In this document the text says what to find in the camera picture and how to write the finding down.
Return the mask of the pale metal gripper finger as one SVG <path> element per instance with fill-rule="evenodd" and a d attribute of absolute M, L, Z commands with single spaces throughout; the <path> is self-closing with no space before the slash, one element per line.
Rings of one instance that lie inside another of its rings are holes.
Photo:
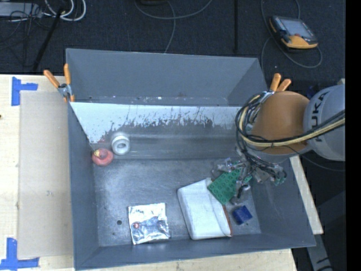
<path fill-rule="evenodd" d="M 245 162 L 241 160 L 232 161 L 230 158 L 225 159 L 223 162 L 218 164 L 219 171 L 234 171 L 241 169 L 245 166 Z"/>
<path fill-rule="evenodd" d="M 214 167 L 212 169 L 212 180 L 216 180 L 219 177 L 221 178 L 225 177 L 226 179 L 230 179 L 230 180 L 238 180 L 240 176 L 241 176 L 241 168 L 218 169 Z"/>

